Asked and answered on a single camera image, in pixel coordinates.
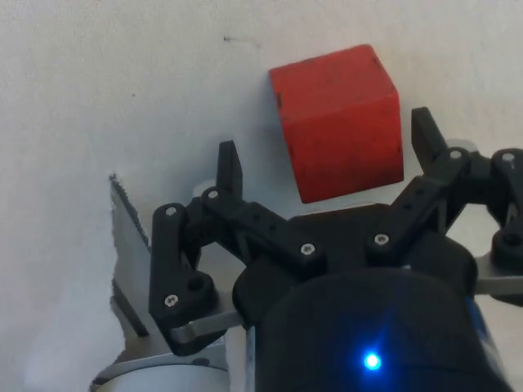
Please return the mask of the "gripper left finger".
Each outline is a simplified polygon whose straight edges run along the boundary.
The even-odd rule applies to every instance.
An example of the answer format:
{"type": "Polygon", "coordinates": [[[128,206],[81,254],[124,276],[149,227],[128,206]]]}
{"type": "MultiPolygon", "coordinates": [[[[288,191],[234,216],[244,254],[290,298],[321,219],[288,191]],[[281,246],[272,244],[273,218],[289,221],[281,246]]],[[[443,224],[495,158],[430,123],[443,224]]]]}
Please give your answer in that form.
{"type": "Polygon", "coordinates": [[[325,251],[288,220],[243,199],[233,141],[219,145],[216,184],[188,206],[153,214],[149,312],[176,355],[192,355],[235,326],[257,326],[299,283],[325,272],[325,251]],[[244,263],[231,294],[198,269],[203,247],[216,243],[244,263]]]}

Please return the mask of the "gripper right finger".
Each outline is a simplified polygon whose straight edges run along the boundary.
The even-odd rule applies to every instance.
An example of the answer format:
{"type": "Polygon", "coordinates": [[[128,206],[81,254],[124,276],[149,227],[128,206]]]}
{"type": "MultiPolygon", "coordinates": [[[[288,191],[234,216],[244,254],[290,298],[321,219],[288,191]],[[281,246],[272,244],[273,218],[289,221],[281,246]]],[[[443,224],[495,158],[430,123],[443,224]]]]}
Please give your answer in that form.
{"type": "Polygon", "coordinates": [[[411,141],[423,174],[372,226],[365,241],[366,264],[408,265],[446,282],[520,282],[521,149],[502,149],[486,158],[450,148],[426,107],[411,112],[411,141]],[[486,206],[499,226],[489,252],[479,258],[447,235],[468,204],[486,206]]]}

